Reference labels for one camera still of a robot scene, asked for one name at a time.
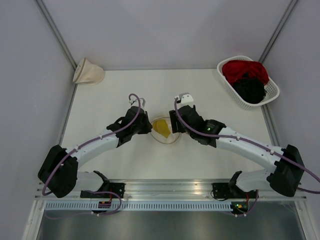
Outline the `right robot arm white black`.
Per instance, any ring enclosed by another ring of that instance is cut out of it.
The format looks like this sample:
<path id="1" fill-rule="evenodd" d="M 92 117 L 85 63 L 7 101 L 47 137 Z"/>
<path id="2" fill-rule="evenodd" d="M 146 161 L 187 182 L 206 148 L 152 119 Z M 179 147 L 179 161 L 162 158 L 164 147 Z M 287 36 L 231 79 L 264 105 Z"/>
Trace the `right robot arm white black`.
<path id="1" fill-rule="evenodd" d="M 257 190 L 273 190 L 285 197 L 294 197 L 303 176 L 303 160 L 293 145 L 282 148 L 255 142 L 237 133 L 224 123 L 203 119 L 189 105 L 169 111 L 172 131 L 186 133 L 201 145 L 235 153 L 253 161 L 263 169 L 236 171 L 229 182 L 227 197 L 242 198 Z"/>

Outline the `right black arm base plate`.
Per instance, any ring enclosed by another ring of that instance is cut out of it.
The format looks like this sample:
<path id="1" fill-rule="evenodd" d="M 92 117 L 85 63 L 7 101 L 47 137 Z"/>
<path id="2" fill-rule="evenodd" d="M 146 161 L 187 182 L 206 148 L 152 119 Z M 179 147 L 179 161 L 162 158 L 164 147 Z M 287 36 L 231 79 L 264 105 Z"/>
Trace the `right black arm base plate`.
<path id="1" fill-rule="evenodd" d="M 257 195 L 256 190 L 244 192 L 237 186 L 229 186 L 227 182 L 215 182 L 211 184 L 211 194 L 216 200 L 230 200 L 230 199 L 255 199 Z"/>

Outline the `yellow bra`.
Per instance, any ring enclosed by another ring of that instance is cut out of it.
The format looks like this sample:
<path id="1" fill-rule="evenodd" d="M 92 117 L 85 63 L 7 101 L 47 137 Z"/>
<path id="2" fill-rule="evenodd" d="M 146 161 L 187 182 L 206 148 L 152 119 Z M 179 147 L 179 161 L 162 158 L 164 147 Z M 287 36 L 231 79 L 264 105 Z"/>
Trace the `yellow bra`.
<path id="1" fill-rule="evenodd" d="M 170 136 L 171 131 L 165 119 L 158 119 L 152 123 L 152 127 L 155 132 L 165 137 L 166 139 Z"/>

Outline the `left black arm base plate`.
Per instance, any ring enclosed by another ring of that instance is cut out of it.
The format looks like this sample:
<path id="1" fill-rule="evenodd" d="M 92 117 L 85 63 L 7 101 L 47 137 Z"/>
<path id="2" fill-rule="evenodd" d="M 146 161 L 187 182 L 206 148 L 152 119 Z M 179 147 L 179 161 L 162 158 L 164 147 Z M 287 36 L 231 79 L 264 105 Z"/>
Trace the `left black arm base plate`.
<path id="1" fill-rule="evenodd" d="M 116 198 L 113 194 L 117 194 L 121 199 L 124 197 L 125 184 L 123 182 L 109 182 L 103 183 L 98 190 L 82 190 L 80 198 L 82 199 L 113 199 Z"/>

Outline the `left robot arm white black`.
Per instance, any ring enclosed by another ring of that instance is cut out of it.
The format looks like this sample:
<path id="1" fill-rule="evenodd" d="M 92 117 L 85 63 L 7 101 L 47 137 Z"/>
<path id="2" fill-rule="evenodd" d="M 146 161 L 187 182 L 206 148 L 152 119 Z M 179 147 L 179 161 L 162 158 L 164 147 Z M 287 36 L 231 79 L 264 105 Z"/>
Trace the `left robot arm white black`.
<path id="1" fill-rule="evenodd" d="M 151 130 L 148 112 L 132 106 L 125 116 L 107 126 L 98 136 L 74 147 L 53 146 L 38 172 L 39 180 L 44 183 L 42 195 L 63 198 L 72 191 L 79 191 L 82 198 L 106 197 L 110 180 L 98 170 L 82 172 L 80 168 L 99 155 L 126 144 L 134 135 L 146 135 Z"/>

